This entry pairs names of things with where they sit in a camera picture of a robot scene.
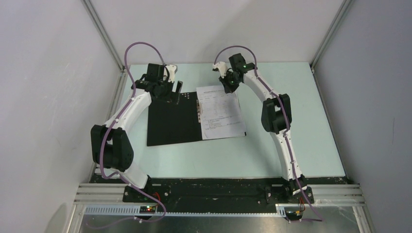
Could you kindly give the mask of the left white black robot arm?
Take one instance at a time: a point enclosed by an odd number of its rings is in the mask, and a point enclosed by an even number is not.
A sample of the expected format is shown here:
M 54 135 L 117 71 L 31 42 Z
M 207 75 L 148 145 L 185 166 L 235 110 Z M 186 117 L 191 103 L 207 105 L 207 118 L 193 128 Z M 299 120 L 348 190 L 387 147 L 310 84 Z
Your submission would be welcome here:
M 177 104 L 182 81 L 175 81 L 177 65 L 148 64 L 140 79 L 133 81 L 127 101 L 103 125 L 91 129 L 92 158 L 102 169 L 113 171 L 105 178 L 119 175 L 130 186 L 134 195 L 147 202 L 153 197 L 153 188 L 147 185 L 149 175 L 141 170 L 134 156 L 128 131 L 152 101 Z

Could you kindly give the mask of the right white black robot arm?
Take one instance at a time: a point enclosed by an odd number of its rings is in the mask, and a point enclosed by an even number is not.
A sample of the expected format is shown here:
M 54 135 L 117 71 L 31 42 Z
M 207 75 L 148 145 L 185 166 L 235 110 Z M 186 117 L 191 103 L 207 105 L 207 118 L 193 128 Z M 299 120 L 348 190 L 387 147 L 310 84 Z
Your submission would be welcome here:
M 313 194 L 292 146 L 290 96 L 277 93 L 261 76 L 257 66 L 247 63 L 240 53 L 232 55 L 229 63 L 216 62 L 213 70 L 219 72 L 219 81 L 223 84 L 225 93 L 234 93 L 243 83 L 261 100 L 261 124 L 272 137 L 281 163 L 284 200 L 290 203 L 305 200 L 306 203 L 313 204 Z

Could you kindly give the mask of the red black folder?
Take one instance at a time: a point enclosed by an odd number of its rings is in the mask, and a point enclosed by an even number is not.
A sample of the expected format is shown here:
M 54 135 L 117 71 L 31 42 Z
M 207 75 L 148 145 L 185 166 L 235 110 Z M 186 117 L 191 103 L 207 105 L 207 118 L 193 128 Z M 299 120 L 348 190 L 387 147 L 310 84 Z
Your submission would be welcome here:
M 147 145 L 204 141 L 196 92 L 183 93 L 178 104 L 154 100 L 148 110 Z

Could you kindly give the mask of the printed paper sheets stack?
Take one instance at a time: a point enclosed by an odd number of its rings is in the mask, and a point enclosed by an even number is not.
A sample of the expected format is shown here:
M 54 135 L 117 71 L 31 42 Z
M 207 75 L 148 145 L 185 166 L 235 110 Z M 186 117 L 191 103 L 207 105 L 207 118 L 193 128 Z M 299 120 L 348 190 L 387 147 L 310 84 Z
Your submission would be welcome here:
M 200 107 L 200 124 L 203 140 L 246 136 L 238 97 L 225 93 L 223 86 L 196 88 Z

